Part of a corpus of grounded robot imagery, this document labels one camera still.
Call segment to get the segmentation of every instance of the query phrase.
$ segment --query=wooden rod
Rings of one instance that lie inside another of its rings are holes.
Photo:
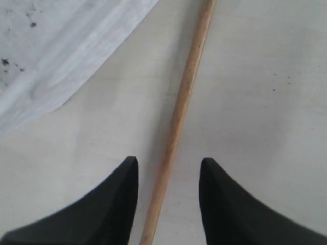
[[[166,141],[166,150],[152,193],[152,199],[143,228],[140,245],[151,245],[154,238],[162,203],[165,198],[169,175],[173,167],[178,141],[188,109],[194,80],[198,71],[205,39],[213,15],[215,2],[216,0],[204,0],[203,7],[200,12],[199,21],[193,36],[190,53],[179,87],[175,109]]]

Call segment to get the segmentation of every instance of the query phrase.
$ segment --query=white floor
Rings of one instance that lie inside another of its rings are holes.
[[[0,140],[0,234],[78,199],[128,155],[141,236],[201,1],[161,0],[62,108]],[[327,235],[324,0],[217,1],[154,244],[205,244],[200,162]]]

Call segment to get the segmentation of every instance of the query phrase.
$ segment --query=wooden stick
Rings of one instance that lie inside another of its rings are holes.
[[[151,245],[154,238],[162,203],[165,198],[169,175],[173,167],[178,141],[188,109],[194,80],[198,71],[205,39],[213,15],[215,2],[216,0],[204,0],[203,3],[199,22],[193,36],[191,50],[179,87],[169,134],[166,141],[165,155],[159,168],[157,180],[152,193],[152,199],[143,228],[140,245]]]

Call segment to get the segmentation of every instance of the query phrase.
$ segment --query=floor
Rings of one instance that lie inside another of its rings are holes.
[[[161,0],[63,107],[0,139],[0,234],[140,162],[141,236],[201,1]],[[205,244],[200,162],[327,234],[324,0],[217,1],[154,244]]]

